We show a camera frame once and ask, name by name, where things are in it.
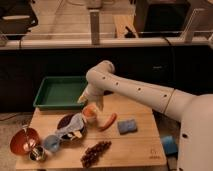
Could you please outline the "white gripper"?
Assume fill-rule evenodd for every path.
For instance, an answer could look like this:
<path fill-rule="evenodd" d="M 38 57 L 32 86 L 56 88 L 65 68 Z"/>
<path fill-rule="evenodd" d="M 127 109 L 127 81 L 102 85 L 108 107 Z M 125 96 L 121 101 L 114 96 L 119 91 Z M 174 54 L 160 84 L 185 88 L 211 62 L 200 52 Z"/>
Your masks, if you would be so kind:
<path fill-rule="evenodd" d="M 78 98 L 78 103 L 95 103 L 96 106 L 103 109 L 104 91 L 92 84 L 88 84 L 82 94 Z"/>

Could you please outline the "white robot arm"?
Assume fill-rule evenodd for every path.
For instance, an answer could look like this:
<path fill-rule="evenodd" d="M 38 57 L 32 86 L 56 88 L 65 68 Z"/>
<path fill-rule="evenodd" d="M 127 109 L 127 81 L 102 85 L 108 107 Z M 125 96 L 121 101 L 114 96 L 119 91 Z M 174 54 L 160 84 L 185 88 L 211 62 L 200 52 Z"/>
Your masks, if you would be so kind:
<path fill-rule="evenodd" d="M 180 122 L 177 171 L 213 171 L 213 94 L 193 95 L 175 88 L 122 78 L 111 61 L 86 73 L 79 102 L 103 108 L 105 91 L 118 93 Z"/>

